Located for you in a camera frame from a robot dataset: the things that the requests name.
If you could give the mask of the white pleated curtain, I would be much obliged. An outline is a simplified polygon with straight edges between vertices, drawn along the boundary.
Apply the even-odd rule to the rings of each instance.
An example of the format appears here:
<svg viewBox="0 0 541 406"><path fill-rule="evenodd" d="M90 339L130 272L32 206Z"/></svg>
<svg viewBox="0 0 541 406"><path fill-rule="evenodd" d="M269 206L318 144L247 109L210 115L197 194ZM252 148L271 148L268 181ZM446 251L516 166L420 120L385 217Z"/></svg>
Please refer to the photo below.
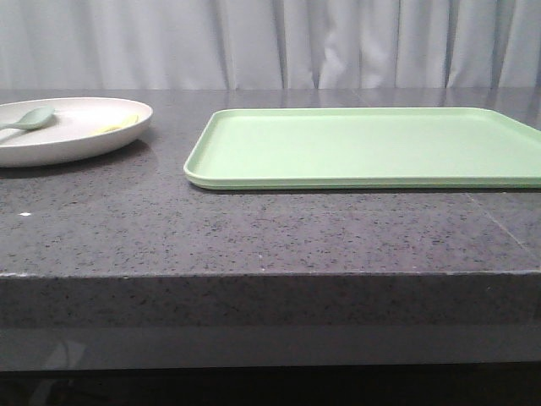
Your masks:
<svg viewBox="0 0 541 406"><path fill-rule="evenodd" d="M4 1L3 89L534 87L537 1Z"/></svg>

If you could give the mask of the pale green spoon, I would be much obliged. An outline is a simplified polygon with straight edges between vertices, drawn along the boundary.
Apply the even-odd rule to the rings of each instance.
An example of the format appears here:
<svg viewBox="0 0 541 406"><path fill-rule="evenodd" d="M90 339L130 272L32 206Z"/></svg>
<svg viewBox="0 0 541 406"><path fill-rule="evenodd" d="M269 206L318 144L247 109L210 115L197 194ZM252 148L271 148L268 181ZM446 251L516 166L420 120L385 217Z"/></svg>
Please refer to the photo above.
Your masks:
<svg viewBox="0 0 541 406"><path fill-rule="evenodd" d="M55 109L53 107L38 107L28 111L21 119L14 123L2 123L1 130L17 129L17 130L35 130L47 126L54 116Z"/></svg>

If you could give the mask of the yellow plastic fork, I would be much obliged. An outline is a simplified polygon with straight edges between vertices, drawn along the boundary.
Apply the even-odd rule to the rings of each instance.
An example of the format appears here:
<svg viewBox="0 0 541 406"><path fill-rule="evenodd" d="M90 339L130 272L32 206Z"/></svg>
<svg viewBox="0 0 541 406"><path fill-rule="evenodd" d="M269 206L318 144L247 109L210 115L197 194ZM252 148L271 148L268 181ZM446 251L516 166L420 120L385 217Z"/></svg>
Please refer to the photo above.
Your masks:
<svg viewBox="0 0 541 406"><path fill-rule="evenodd" d="M92 135L96 134L105 134L108 132L112 132L115 130L123 129L125 127L129 127L133 124L136 124L139 122L139 116L137 114L131 114L127 117L123 118L121 121L117 123L108 124L106 126L103 126L97 130L95 130Z"/></svg>

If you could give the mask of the light green rectangular tray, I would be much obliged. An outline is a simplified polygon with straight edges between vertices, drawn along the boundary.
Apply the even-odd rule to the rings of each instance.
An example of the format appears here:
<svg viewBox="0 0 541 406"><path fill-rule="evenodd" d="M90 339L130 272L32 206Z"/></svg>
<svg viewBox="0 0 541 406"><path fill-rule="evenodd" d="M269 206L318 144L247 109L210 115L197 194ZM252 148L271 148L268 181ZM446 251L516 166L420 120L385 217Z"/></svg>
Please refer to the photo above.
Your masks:
<svg viewBox="0 0 541 406"><path fill-rule="evenodd" d="M540 133L476 107L227 109L183 170L224 190L537 188Z"/></svg>

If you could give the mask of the beige round plate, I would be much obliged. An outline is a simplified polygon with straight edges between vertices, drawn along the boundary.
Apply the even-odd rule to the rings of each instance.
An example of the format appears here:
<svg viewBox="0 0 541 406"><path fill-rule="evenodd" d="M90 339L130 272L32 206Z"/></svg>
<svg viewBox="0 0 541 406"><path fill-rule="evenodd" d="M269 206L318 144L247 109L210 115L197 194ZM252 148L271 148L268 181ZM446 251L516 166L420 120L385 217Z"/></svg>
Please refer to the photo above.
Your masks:
<svg viewBox="0 0 541 406"><path fill-rule="evenodd" d="M99 156L135 141L150 125L153 109L140 101L111 97L63 97L1 105L1 122L12 123L38 107L55 109L41 129L1 132L2 167L38 167ZM139 122L105 134L92 133L131 114Z"/></svg>

